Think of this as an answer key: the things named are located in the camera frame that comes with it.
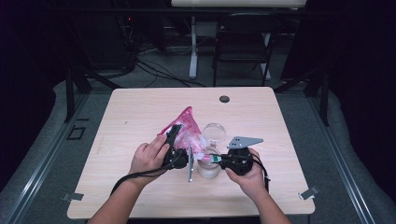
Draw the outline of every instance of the plastic bag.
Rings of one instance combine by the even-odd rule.
[[[181,112],[181,114],[172,121],[159,134],[166,134],[171,131],[172,126],[181,124],[181,129],[175,139],[174,148],[189,148],[192,146],[194,154],[205,151],[205,140],[202,137],[201,131],[194,118],[192,117],[192,107],[188,106]]]

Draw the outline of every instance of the wooden tabletop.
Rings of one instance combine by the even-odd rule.
[[[304,7],[306,0],[172,0],[173,7]]]
[[[222,103],[222,95],[230,97]],[[202,130],[221,124],[226,140],[234,136],[262,138],[255,148],[271,178],[270,194],[285,214],[311,214],[312,199],[298,192],[308,189],[274,92],[270,88],[166,88],[113,91],[94,139],[75,193],[81,201],[70,203],[70,218],[90,218],[106,201],[115,183],[129,171],[137,147],[150,142],[187,106]],[[192,182],[187,167],[170,170],[143,190],[130,217],[235,217],[256,216],[254,203],[223,170],[204,179],[194,164]]]

